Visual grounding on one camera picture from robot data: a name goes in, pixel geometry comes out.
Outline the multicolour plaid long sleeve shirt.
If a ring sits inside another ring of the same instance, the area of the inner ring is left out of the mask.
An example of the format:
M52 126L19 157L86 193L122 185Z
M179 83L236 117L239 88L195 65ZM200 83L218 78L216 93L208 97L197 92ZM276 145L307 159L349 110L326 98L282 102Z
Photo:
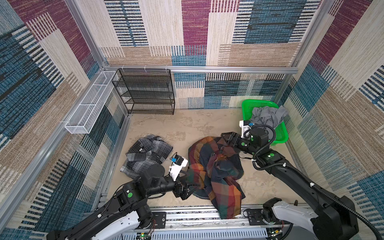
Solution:
M206 137L188 150L187 181L198 188L193 195L209 200L221 219L232 219L241 213L246 196L237 183L244 175L239 153L222 137Z

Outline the grey plaid long sleeve shirt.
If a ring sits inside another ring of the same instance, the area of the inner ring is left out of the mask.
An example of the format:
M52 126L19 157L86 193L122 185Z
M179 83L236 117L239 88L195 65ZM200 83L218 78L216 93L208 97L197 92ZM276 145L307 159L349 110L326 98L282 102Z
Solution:
M161 165L172 151L173 146L160 136L147 135L139 138L126 153L126 160L120 172L136 179L152 165Z

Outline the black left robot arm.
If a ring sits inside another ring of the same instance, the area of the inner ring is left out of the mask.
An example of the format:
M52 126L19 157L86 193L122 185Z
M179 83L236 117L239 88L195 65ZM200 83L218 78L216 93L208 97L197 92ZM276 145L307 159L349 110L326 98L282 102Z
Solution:
M48 240L108 240L130 229L146 228L153 220L148 199L173 192L186 200L197 189L186 176L165 176L165 168L155 164L139 178L123 184L114 196L93 214L64 231L51 231Z

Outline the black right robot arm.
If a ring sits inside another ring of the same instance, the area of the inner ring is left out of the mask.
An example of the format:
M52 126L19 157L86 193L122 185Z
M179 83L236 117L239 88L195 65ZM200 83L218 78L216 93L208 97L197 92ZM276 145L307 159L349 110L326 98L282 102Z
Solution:
M279 152L270 149L276 139L274 128L268 125L252 126L243 135L222 133L226 143L252 155L256 170L266 171L284 182L312 209L300 208L273 198L263 205L266 224L289 222L313 233L319 240L349 240L359 232L355 205L346 196L339 198L314 183Z

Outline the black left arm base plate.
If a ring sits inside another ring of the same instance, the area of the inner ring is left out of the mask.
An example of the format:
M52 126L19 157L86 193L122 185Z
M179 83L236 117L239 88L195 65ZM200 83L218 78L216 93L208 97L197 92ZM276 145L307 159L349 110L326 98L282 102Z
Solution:
M153 212L152 218L147 223L141 226L141 229L164 229L166 227L167 213L166 212Z

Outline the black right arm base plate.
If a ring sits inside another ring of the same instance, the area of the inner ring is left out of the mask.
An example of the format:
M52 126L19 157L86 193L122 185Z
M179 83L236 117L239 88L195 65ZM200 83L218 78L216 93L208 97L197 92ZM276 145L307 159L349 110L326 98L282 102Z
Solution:
M263 209L245 209L243 211L243 216L248 219L250 226L272 226L272 225L281 225L283 227L290 226L291 223L287 221L281 221L277 219L270 219L269 221L265 220L263 215Z

